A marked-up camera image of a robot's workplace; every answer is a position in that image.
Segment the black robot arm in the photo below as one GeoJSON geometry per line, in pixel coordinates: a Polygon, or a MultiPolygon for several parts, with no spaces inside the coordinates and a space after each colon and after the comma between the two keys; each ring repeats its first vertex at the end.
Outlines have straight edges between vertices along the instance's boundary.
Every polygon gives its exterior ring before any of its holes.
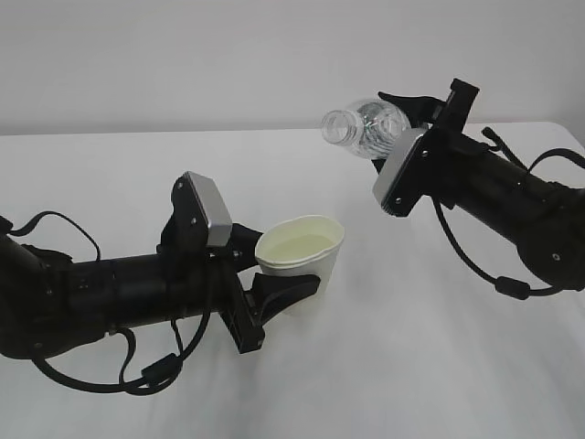
{"type": "Polygon", "coordinates": [[[557,148],[528,167],[492,130],[485,129],[484,135],[494,145],[462,134],[478,91],[455,80],[446,102],[380,93],[380,98],[408,115],[413,129],[403,133],[386,160],[374,162],[379,172],[374,195],[386,212],[397,217],[408,216],[422,196],[431,197],[457,254],[500,293],[527,299],[531,295],[582,290],[585,190],[545,182],[533,176],[532,170],[552,156],[564,157],[582,168],[585,159],[574,151],[557,148]],[[485,273],[457,243],[441,206],[458,206],[513,242],[525,266],[550,287],[531,289],[515,279],[485,273]]]}
{"type": "Polygon", "coordinates": [[[260,273],[251,290],[243,290],[238,273],[257,264],[254,250],[261,233],[232,223],[213,180],[187,172],[175,182],[171,199],[174,211],[156,253],[121,259],[103,260],[93,240],[96,260],[74,263],[65,253],[10,238],[26,235],[47,215],[69,220],[57,212],[39,214],[20,230],[2,219],[0,353],[32,359],[50,378],[77,390],[150,394],[176,378],[211,313],[220,314],[240,353],[251,352],[261,348],[268,320],[316,292],[316,276],[260,273]],[[199,315],[200,330],[192,342],[145,368],[135,381],[125,382],[121,373],[118,384],[84,383],[46,362],[106,333],[123,334],[132,351],[130,328],[199,315]]]}

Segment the paper cup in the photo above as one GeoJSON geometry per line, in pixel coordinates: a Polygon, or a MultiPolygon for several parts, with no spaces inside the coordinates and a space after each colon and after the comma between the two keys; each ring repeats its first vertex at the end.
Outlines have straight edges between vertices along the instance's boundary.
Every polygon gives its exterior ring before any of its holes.
{"type": "Polygon", "coordinates": [[[264,274],[315,274],[321,279],[317,293],[287,308],[286,314],[306,314],[322,301],[344,236],[341,224],[319,215],[285,221],[262,235],[256,245],[256,260],[264,274]]]}

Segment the white tabletop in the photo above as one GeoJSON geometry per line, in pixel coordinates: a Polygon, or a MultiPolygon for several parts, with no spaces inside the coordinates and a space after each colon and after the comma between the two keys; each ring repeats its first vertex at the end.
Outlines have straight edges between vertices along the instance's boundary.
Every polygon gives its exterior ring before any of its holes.
{"type": "MultiPolygon", "coordinates": [[[[553,123],[493,127],[527,162],[552,147],[581,149],[553,123]]],[[[4,438],[585,436],[580,294],[501,296],[460,262],[427,199],[407,219],[386,215],[371,195],[373,166],[315,130],[0,137],[0,151],[0,214],[20,225],[42,209],[67,213],[106,258],[154,252],[171,186],[186,170],[213,177],[232,218],[249,227],[311,213],[346,227],[318,315],[278,316],[263,349],[244,356],[213,316],[177,382],[154,397],[75,392],[30,362],[0,359],[4,438]]],[[[561,159],[537,174],[584,186],[583,173],[561,159]]],[[[538,284],[511,244],[458,209],[447,215],[487,272],[538,284]]],[[[26,242],[93,257],[58,219],[26,242]]],[[[196,325],[182,322],[184,338],[196,325]]],[[[128,376],[175,348],[168,324],[137,337],[128,376]]],[[[52,364],[115,382],[124,354],[122,337],[106,337],[52,364]]]]}

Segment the clear plastic bottle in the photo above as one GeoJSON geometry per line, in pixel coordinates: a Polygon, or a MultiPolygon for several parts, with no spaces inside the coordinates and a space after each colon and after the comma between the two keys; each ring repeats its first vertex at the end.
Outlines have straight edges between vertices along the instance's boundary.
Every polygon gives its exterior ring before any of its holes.
{"type": "Polygon", "coordinates": [[[323,138],[359,157],[386,158],[402,132],[410,128],[407,115],[396,105],[382,100],[358,101],[345,110],[325,115],[323,138]]]}

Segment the black cable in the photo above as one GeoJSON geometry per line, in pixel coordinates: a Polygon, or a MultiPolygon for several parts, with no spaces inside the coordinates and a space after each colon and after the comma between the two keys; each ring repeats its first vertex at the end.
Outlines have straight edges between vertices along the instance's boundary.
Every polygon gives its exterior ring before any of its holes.
{"type": "Polygon", "coordinates": [[[148,383],[144,377],[125,382],[124,384],[96,384],[92,382],[76,380],[54,369],[38,354],[32,355],[31,359],[35,366],[37,366],[37,369],[39,369],[47,378],[75,391],[86,391],[89,393],[120,393],[122,391],[128,391],[132,388],[144,386],[144,384],[148,383]]]}
{"type": "Polygon", "coordinates": [[[510,162],[524,169],[525,171],[527,170],[526,165],[522,163],[522,161],[518,157],[516,157],[516,155],[512,152],[510,147],[504,142],[504,140],[502,140],[502,137],[497,135],[492,128],[486,126],[482,130],[482,134],[495,143],[496,151],[502,151],[502,153],[504,153],[505,155],[505,158],[507,158],[510,162]]]}
{"type": "Polygon", "coordinates": [[[175,341],[176,347],[179,349],[179,354],[183,353],[183,339],[181,338],[181,333],[179,332],[179,328],[176,325],[176,318],[171,320],[171,328],[173,328],[173,333],[175,334],[175,341]]]}
{"type": "MultiPolygon", "coordinates": [[[[221,267],[222,267],[222,269],[225,268],[225,264],[222,263],[221,267]]],[[[126,393],[129,393],[133,396],[149,396],[149,395],[153,395],[155,393],[158,393],[159,391],[163,391],[164,389],[169,387],[171,384],[173,384],[173,382],[175,382],[175,380],[179,376],[179,373],[181,372],[181,369],[183,367],[183,363],[193,353],[193,351],[198,346],[201,339],[203,338],[203,335],[205,334],[205,332],[207,330],[207,324],[208,324],[209,319],[211,317],[211,305],[213,302],[213,291],[215,288],[215,281],[216,281],[216,279],[214,278],[212,273],[213,273],[212,270],[207,271],[208,278],[206,279],[206,285],[207,285],[206,304],[204,307],[203,315],[201,316],[201,320],[199,321],[199,326],[197,327],[197,331],[196,331],[195,335],[193,336],[193,338],[191,339],[191,341],[189,342],[189,344],[187,345],[186,349],[183,349],[183,340],[182,340],[181,335],[179,333],[178,326],[176,325],[176,320],[175,319],[171,320],[171,328],[173,328],[173,331],[175,332],[175,340],[176,340],[177,346],[179,348],[179,355],[177,357],[175,357],[175,359],[174,359],[174,362],[176,363],[175,371],[170,376],[166,377],[166,379],[164,381],[160,382],[157,385],[145,387],[145,388],[143,388],[142,386],[138,386],[135,388],[126,389],[125,390],[126,393]]],[[[129,333],[131,335],[130,335],[130,337],[127,337],[127,339],[129,338],[128,344],[129,344],[129,346],[131,346],[131,340],[133,338],[133,333],[132,333],[132,331],[129,331],[129,333]]],[[[130,350],[129,350],[129,355],[126,356],[126,360],[124,361],[124,364],[122,365],[122,370],[120,371],[120,376],[119,376],[119,381],[122,385],[125,384],[124,378],[123,378],[123,373],[125,372],[126,366],[130,362],[130,359],[132,359],[132,355],[130,355],[130,350]]]]}
{"type": "Polygon", "coordinates": [[[576,153],[575,151],[571,151],[567,148],[553,148],[548,150],[546,153],[543,153],[537,157],[537,159],[530,165],[530,168],[526,170],[526,174],[529,175],[532,173],[535,167],[542,162],[543,160],[550,158],[550,157],[562,157],[566,158],[573,165],[580,167],[581,169],[585,169],[585,157],[581,154],[576,153]]]}
{"type": "MultiPolygon", "coordinates": [[[[445,215],[442,211],[441,208],[441,203],[439,202],[438,199],[436,199],[435,197],[432,198],[432,205],[435,208],[435,212],[437,213],[437,218],[439,219],[439,222],[441,224],[441,227],[443,229],[443,231],[445,232],[445,235],[447,236],[447,240],[449,240],[449,243],[451,244],[451,246],[453,247],[453,249],[455,250],[455,252],[457,253],[457,255],[461,258],[461,260],[463,262],[465,262],[465,264],[471,268],[473,270],[474,273],[476,273],[478,276],[480,276],[482,279],[484,279],[485,281],[487,281],[488,283],[496,286],[499,285],[498,281],[501,280],[509,280],[513,283],[517,284],[521,284],[520,281],[516,281],[514,279],[510,279],[510,278],[494,278],[493,276],[489,275],[488,273],[486,273],[484,270],[482,270],[479,266],[477,266],[477,264],[475,264],[475,262],[473,262],[469,256],[467,256],[467,254],[463,251],[463,249],[461,248],[461,246],[459,245],[459,242],[457,241],[457,239],[455,238],[455,236],[453,235],[453,232],[451,230],[451,227],[449,226],[449,224],[447,223],[447,219],[445,218],[445,215]]],[[[529,292],[529,295],[532,296],[536,296],[536,297],[545,297],[548,295],[553,295],[553,294],[557,294],[560,293],[562,291],[562,288],[557,288],[554,286],[550,286],[547,288],[541,288],[541,289],[532,289],[529,287],[526,287],[527,291],[529,292]]],[[[508,295],[512,295],[515,296],[514,294],[510,294],[510,292],[505,292],[505,291],[500,291],[501,293],[505,293],[508,295]]]]}
{"type": "MultiPolygon", "coordinates": [[[[221,266],[223,268],[225,266],[225,263],[221,262],[221,266]]],[[[213,303],[213,290],[216,286],[216,279],[215,279],[215,276],[213,274],[214,273],[212,270],[207,270],[207,276],[208,276],[208,279],[207,279],[207,298],[206,298],[205,307],[203,308],[203,315],[201,316],[201,320],[199,321],[199,326],[197,328],[195,335],[193,336],[193,338],[191,339],[189,344],[186,346],[185,350],[183,352],[181,352],[181,354],[179,355],[179,358],[182,361],[185,361],[189,357],[189,355],[191,355],[193,353],[193,351],[195,350],[197,345],[201,342],[201,338],[203,338],[203,335],[205,334],[205,331],[207,329],[207,324],[209,323],[209,319],[211,318],[211,305],[213,303]]]]}
{"type": "Polygon", "coordinates": [[[126,371],[126,368],[136,353],[136,336],[134,335],[134,332],[132,332],[132,330],[128,329],[127,327],[121,327],[117,329],[116,332],[125,336],[126,341],[128,342],[128,352],[126,353],[126,359],[124,360],[118,375],[119,384],[126,385],[126,381],[124,380],[124,372],[126,371]]]}
{"type": "Polygon", "coordinates": [[[38,225],[38,223],[45,217],[49,216],[49,215],[53,215],[55,217],[59,217],[63,220],[65,220],[66,222],[68,222],[70,225],[72,225],[74,228],[76,228],[79,232],[81,232],[81,234],[83,236],[85,236],[89,242],[91,242],[91,244],[93,245],[93,247],[95,248],[95,252],[96,252],[96,262],[101,261],[101,250],[100,250],[100,246],[98,245],[98,243],[90,236],[90,234],[85,231],[77,222],[75,222],[73,219],[69,218],[66,215],[63,215],[62,213],[56,212],[54,210],[45,210],[44,212],[40,212],[39,214],[35,215],[27,224],[25,224],[22,228],[17,229],[17,230],[11,230],[9,231],[7,234],[11,235],[11,236],[16,236],[18,238],[26,236],[27,234],[29,234],[31,231],[33,231],[35,229],[35,227],[38,225]]]}
{"type": "MultiPolygon", "coordinates": [[[[90,236],[90,234],[88,232],[86,232],[79,224],[77,224],[75,221],[73,221],[69,217],[67,217],[59,212],[53,211],[53,210],[47,210],[47,211],[43,211],[43,212],[37,214],[24,227],[22,227],[21,229],[18,229],[18,230],[11,230],[8,232],[8,234],[15,236],[15,237],[26,236],[32,230],[35,229],[35,227],[38,225],[40,220],[42,220],[43,218],[45,218],[48,215],[54,215],[54,216],[57,216],[59,218],[62,218],[65,221],[67,221],[69,224],[71,224],[73,227],[75,227],[78,231],[80,231],[83,234],[83,236],[85,236],[95,247],[95,249],[96,249],[96,262],[99,262],[101,260],[100,246],[90,236]]],[[[219,270],[219,272],[223,274],[223,272],[225,271],[226,265],[223,262],[220,262],[220,264],[221,264],[221,270],[219,270]]],[[[30,358],[31,358],[32,362],[35,364],[37,369],[40,370],[40,372],[43,373],[46,377],[48,377],[50,380],[53,380],[56,383],[61,384],[62,386],[65,386],[65,387],[68,387],[70,389],[77,390],[77,391],[86,391],[86,392],[91,392],[91,393],[119,393],[119,392],[125,391],[127,393],[132,394],[132,395],[152,395],[152,394],[155,394],[159,391],[166,389],[168,386],[170,386],[176,380],[179,373],[181,372],[183,362],[193,353],[193,351],[195,350],[195,348],[197,347],[197,345],[199,344],[199,342],[203,338],[205,331],[207,330],[207,324],[209,323],[209,319],[211,317],[211,304],[212,304],[212,298],[213,298],[213,290],[214,290],[214,287],[216,284],[216,279],[212,275],[212,274],[215,274],[213,272],[214,272],[213,270],[208,270],[206,273],[206,275],[208,276],[208,278],[205,281],[206,288],[207,288],[207,300],[206,300],[204,312],[203,312],[203,315],[201,316],[201,320],[199,321],[199,326],[197,328],[197,331],[186,348],[183,347],[183,340],[182,340],[180,332],[178,330],[178,326],[176,325],[176,321],[174,319],[171,321],[171,328],[173,328],[173,331],[175,333],[175,341],[176,341],[176,344],[177,344],[177,347],[179,350],[179,355],[175,356],[175,360],[174,360],[176,362],[175,370],[159,384],[154,385],[154,386],[150,386],[150,387],[146,387],[146,388],[144,388],[143,386],[147,385],[147,384],[150,385],[150,383],[149,383],[148,379],[144,376],[142,376],[141,378],[139,378],[137,380],[132,380],[132,381],[125,381],[124,377],[123,377],[124,372],[126,371],[128,365],[130,364],[130,361],[132,360],[132,358],[136,352],[136,336],[134,335],[132,330],[130,330],[128,328],[122,327],[122,328],[119,328],[117,330],[117,333],[122,334],[126,338],[126,341],[128,343],[128,352],[126,353],[126,358],[122,364],[122,367],[121,367],[121,370],[120,370],[120,373],[118,376],[118,380],[119,380],[118,384],[99,384],[99,383],[86,382],[83,380],[76,380],[76,379],[71,378],[71,377],[59,372],[58,370],[54,369],[50,364],[48,364],[46,359],[44,359],[43,357],[41,357],[40,355],[37,354],[32,342],[27,337],[27,333],[22,329],[22,327],[19,325],[19,323],[16,321],[16,319],[9,318],[8,321],[11,321],[13,323],[13,327],[16,330],[17,336],[21,338],[23,344],[27,347],[27,350],[30,354],[30,358]]],[[[2,301],[5,303],[5,305],[7,305],[7,301],[4,300],[4,297],[1,294],[0,294],[0,299],[2,299],[2,301]]],[[[14,317],[14,314],[12,313],[12,310],[10,309],[9,305],[3,306],[2,311],[3,311],[3,314],[9,314],[10,317],[14,317]]]]}
{"type": "Polygon", "coordinates": [[[442,212],[441,203],[439,202],[439,200],[436,199],[436,198],[432,198],[432,205],[435,208],[435,212],[437,212],[437,218],[439,219],[439,222],[441,224],[441,227],[442,227],[443,231],[445,232],[445,235],[447,236],[447,240],[449,240],[449,243],[451,244],[451,246],[453,247],[453,249],[455,250],[455,252],[457,253],[457,255],[478,276],[480,276],[482,279],[484,279],[485,281],[489,282],[490,284],[495,284],[495,278],[493,276],[490,276],[488,273],[486,273],[481,268],[479,268],[475,264],[475,262],[473,262],[471,259],[469,259],[469,256],[467,256],[467,254],[465,254],[465,252],[463,251],[463,249],[459,245],[459,242],[457,242],[457,240],[455,239],[455,236],[453,235],[453,232],[451,230],[451,227],[449,227],[449,224],[447,223],[447,219],[445,218],[445,215],[442,212]]]}

